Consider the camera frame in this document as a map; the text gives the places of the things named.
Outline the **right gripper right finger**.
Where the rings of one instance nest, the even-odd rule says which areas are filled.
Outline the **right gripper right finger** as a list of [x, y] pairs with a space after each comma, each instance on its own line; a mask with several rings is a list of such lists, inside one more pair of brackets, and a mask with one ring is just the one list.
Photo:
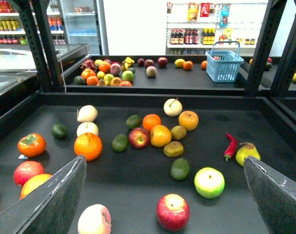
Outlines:
[[244, 174], [258, 211], [271, 234], [296, 234], [296, 182], [248, 156]]

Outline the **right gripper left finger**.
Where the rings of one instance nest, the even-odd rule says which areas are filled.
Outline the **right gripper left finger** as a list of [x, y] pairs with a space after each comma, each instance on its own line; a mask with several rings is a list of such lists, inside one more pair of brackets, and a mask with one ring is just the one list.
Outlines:
[[85, 157], [77, 156], [0, 213], [0, 234], [68, 233], [84, 186], [86, 166]]

